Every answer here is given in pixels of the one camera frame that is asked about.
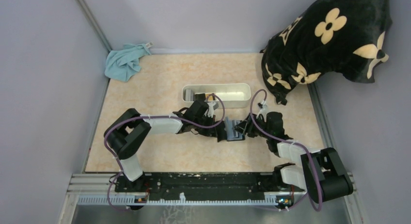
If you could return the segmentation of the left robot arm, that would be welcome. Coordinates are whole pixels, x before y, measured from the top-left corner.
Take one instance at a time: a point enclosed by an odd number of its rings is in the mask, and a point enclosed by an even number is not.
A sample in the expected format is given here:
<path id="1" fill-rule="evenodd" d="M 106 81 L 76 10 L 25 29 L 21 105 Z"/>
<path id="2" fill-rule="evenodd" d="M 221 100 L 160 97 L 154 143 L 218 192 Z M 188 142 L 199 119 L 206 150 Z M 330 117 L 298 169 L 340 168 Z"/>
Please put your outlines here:
<path id="1" fill-rule="evenodd" d="M 216 120 L 214 114 L 218 107 L 215 101 L 196 100 L 167 115 L 141 114 L 130 108 L 104 132 L 104 146 L 115 157 L 123 176 L 134 182 L 143 175 L 137 152 L 147 136 L 194 130 L 202 136 L 224 140 L 224 119 Z"/>

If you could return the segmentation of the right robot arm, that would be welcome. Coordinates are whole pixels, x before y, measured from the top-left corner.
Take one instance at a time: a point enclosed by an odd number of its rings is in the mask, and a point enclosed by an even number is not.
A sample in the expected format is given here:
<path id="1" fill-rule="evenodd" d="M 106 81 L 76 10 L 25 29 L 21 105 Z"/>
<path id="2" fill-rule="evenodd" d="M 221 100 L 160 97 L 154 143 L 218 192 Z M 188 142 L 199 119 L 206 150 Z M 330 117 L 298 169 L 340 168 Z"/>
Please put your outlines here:
<path id="1" fill-rule="evenodd" d="M 281 113 L 249 114 L 233 130 L 250 138 L 265 138 L 270 152 L 289 161 L 275 169 L 280 182 L 306 191 L 314 203 L 320 205 L 354 192 L 338 152 L 303 146 L 286 135 Z"/>

